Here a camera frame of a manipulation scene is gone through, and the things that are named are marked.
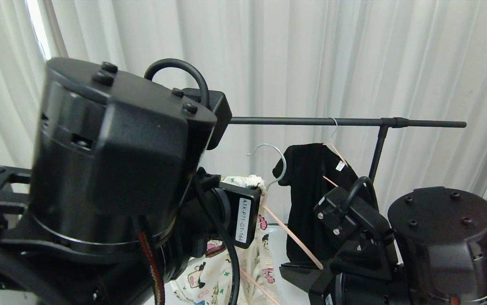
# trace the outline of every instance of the black metal frame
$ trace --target black metal frame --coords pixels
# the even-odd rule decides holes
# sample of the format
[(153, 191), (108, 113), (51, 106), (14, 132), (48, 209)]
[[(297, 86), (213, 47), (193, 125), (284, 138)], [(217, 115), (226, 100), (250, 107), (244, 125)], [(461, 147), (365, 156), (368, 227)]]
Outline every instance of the black metal frame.
[(370, 173), (368, 177), (373, 181), (379, 159), (383, 151), (383, 145), (387, 137), (389, 128), (404, 127), (445, 127), (445, 128), (465, 128), (466, 122), (441, 121), (441, 120), (410, 120), (406, 118), (380, 118), (380, 119), (360, 119), (360, 118), (276, 118), (260, 116), (235, 116), (230, 120), (231, 124), (236, 125), (306, 125), (306, 126), (377, 126), (379, 134), (375, 144), (375, 152), (371, 160)]

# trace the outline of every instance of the white cartoon print clothing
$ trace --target white cartoon print clothing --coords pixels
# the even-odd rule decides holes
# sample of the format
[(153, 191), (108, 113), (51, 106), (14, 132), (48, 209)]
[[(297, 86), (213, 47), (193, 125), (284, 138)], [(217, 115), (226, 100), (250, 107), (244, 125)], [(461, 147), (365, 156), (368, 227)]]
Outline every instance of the white cartoon print clothing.
[[(241, 187), (260, 187), (265, 192), (264, 180), (255, 175), (249, 177), (225, 177), (225, 183)], [(248, 249), (236, 247), (240, 268), (255, 279), (270, 295), (279, 299), (272, 263), (272, 254), (268, 247), (267, 223), (265, 211), (261, 206), (255, 230), (255, 240)], [(220, 241), (210, 241), (208, 249), (222, 245)], [(240, 276), (239, 305), (272, 305), (272, 300), (244, 276)], [(232, 269), (227, 251), (189, 265), (185, 272), (170, 282), (176, 297), (186, 303), (195, 305), (227, 305), (232, 287)]]

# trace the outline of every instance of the black t-shirt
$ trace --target black t-shirt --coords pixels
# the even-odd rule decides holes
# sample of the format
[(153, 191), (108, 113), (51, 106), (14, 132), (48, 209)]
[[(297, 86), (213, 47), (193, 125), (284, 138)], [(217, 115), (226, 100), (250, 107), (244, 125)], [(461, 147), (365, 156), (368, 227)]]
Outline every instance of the black t-shirt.
[[(288, 228), (319, 260), (332, 258), (337, 252), (329, 242), (329, 235), (333, 233), (315, 216), (313, 207), (334, 187), (323, 176), (347, 191), (358, 176), (349, 166), (344, 166), (341, 171), (337, 170), (340, 157), (322, 143), (293, 145), (287, 148), (284, 155), (287, 169), (278, 183), (281, 186), (291, 186), (292, 205)], [(282, 170), (283, 162), (280, 159), (272, 173), (279, 177)], [(358, 196), (371, 202), (365, 188), (359, 191)], [(311, 262), (291, 238), (287, 238), (287, 256), (291, 262)]]

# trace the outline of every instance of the curtain fold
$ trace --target curtain fold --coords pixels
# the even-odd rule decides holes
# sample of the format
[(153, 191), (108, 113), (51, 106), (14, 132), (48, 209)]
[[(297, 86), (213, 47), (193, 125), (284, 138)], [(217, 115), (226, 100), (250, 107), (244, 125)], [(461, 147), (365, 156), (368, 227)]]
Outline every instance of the curtain fold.
[(0, 0), (0, 164), (30, 167), (44, 58), (24, 1)]
[[(201, 71), (211, 89), (226, 93), (235, 116), (466, 120), (466, 129), (389, 130), (375, 183), (379, 206), (386, 212), (394, 199), (425, 186), (484, 194), (487, 1), (51, 4), (65, 47), (52, 54), (110, 61), (137, 75), (161, 58), (181, 58)], [(24, 9), (20, 1), (0, 0), (0, 163), (19, 166), (30, 164), (42, 83), (42, 56), (33, 47)], [(50, 36), (50, 14), (41, 15)], [(16, 79), (16, 73), (23, 77)], [(175, 69), (154, 81), (196, 87)], [(358, 175), (367, 175), (376, 140), (377, 128), (369, 127), (231, 125), (202, 165), (209, 172), (272, 180), (279, 156), (261, 149), (247, 157), (256, 145), (283, 151), (333, 141)], [(272, 210), (286, 220), (288, 188), (270, 192)]]

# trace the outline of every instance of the label sticker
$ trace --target label sticker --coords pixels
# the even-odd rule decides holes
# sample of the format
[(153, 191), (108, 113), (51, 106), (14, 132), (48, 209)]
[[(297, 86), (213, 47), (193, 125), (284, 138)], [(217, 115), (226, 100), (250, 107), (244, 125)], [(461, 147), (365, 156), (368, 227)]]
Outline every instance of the label sticker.
[(249, 216), (251, 215), (251, 200), (240, 198), (240, 207), (238, 208), (238, 221), (236, 222), (236, 241), (246, 243), (247, 228), (249, 227)]
[(324, 302), (327, 305), (333, 305), (334, 303), (332, 303), (332, 295), (331, 294), (328, 294), (328, 297), (324, 300)]
[(341, 171), (343, 170), (343, 168), (344, 168), (344, 167), (345, 167), (345, 162), (340, 161), (340, 162), (338, 163), (338, 166), (336, 166), (336, 170), (337, 170), (338, 172), (341, 172)]

